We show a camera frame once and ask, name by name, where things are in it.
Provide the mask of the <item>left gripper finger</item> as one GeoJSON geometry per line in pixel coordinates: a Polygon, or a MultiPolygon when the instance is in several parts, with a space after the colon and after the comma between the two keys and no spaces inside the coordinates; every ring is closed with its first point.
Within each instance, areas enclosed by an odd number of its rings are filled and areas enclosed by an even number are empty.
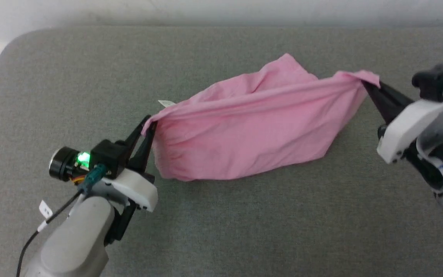
{"type": "Polygon", "coordinates": [[[139,174],[144,174],[146,172],[146,167],[149,160],[156,128],[157,124],[151,124],[149,126],[148,133],[144,133],[144,135],[142,135],[144,138],[141,142],[141,145],[139,146],[139,149],[134,154],[134,156],[131,156],[129,159],[130,170],[139,174]]]}
{"type": "Polygon", "coordinates": [[[147,126],[147,122],[150,118],[151,115],[145,116],[125,140],[125,146],[128,149],[133,149],[137,145],[139,138],[144,135],[144,133],[148,133],[149,126],[147,126]]]}

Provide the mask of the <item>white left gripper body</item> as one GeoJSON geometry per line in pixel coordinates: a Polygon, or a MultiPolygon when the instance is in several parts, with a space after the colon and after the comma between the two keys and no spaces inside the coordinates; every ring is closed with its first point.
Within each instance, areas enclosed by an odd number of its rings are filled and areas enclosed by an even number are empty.
{"type": "Polygon", "coordinates": [[[158,203],[158,189],[145,177],[130,169],[124,169],[115,179],[102,178],[124,197],[134,201],[141,209],[154,212],[158,203]]]}

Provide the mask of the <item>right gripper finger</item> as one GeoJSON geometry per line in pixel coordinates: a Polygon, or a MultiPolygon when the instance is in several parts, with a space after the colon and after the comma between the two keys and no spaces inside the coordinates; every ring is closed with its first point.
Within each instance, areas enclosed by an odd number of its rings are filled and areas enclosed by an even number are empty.
{"type": "Polygon", "coordinates": [[[362,85],[383,118],[385,124],[390,124],[395,118],[393,115],[395,103],[391,100],[387,89],[383,88],[385,84],[381,81],[378,85],[368,81],[362,81],[362,85]]]}
{"type": "Polygon", "coordinates": [[[404,108],[414,102],[413,99],[394,89],[392,86],[380,82],[379,89],[379,111],[401,112],[404,108]]]}

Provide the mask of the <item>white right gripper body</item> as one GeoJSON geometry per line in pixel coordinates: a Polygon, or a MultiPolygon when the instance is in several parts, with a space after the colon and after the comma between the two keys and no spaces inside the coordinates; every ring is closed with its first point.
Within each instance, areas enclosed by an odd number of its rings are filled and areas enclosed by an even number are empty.
{"type": "Polygon", "coordinates": [[[408,105],[386,128],[377,153],[387,164],[399,158],[426,128],[443,113],[443,102],[418,100],[408,105]]]}

